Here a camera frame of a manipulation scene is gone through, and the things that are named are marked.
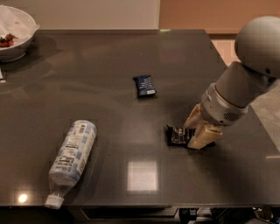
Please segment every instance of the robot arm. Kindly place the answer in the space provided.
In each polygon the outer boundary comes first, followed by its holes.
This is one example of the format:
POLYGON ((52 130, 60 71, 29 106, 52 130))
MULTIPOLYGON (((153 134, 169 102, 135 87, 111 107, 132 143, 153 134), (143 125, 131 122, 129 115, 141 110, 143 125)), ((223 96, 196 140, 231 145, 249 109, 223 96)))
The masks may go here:
POLYGON ((233 62, 202 95, 184 128, 196 129, 189 148, 201 149, 248 112, 249 104, 270 91, 280 78, 280 18, 259 17, 235 40, 241 62, 233 62))

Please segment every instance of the bowl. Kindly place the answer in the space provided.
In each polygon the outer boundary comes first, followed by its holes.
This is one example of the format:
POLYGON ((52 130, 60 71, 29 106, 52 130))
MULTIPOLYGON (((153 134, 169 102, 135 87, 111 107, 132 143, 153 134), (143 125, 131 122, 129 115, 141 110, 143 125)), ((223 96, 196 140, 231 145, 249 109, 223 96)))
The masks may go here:
MULTIPOLYGON (((9 10, 18 17, 18 19, 25 24, 27 27, 35 27, 36 22, 35 20, 26 12, 10 7, 10 6, 5 6, 8 7, 9 10)), ((25 52, 27 48, 29 47, 30 43, 32 42, 32 38, 34 36, 34 33, 29 35, 27 38, 24 39, 23 42, 16 43, 13 46, 9 47, 1 47, 0 48, 0 61, 1 62, 9 62, 13 60, 18 60, 25 56, 25 52)))

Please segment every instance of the wall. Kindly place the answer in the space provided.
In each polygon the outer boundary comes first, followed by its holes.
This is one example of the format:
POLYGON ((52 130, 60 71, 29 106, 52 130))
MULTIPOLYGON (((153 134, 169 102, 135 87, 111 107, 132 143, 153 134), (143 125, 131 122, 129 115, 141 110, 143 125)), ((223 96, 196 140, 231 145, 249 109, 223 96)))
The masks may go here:
POLYGON ((280 16, 279 0, 161 0, 159 28, 237 33, 249 20, 280 16))
POLYGON ((40 29, 157 29, 160 0, 0 0, 40 29))

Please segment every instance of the white napkin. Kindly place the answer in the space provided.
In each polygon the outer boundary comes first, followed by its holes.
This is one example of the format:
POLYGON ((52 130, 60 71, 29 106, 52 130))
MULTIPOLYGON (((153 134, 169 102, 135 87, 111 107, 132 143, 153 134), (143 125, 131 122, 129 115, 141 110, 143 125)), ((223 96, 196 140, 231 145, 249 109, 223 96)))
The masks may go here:
POLYGON ((38 25, 32 27, 27 26, 21 21, 10 9, 4 5, 0 5, 0 36, 5 37, 11 33, 15 35, 21 42, 29 38, 39 28, 38 25))

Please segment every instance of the clear bottle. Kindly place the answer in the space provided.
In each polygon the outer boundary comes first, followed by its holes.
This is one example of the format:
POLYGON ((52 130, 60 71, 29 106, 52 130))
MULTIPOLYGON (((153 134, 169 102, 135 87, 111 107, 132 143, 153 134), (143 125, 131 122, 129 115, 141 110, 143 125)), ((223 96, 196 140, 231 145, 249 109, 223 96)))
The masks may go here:
POLYGON ((64 196, 78 183, 94 144, 97 129, 89 121, 72 124, 49 171, 50 194, 45 206, 60 209, 64 196))

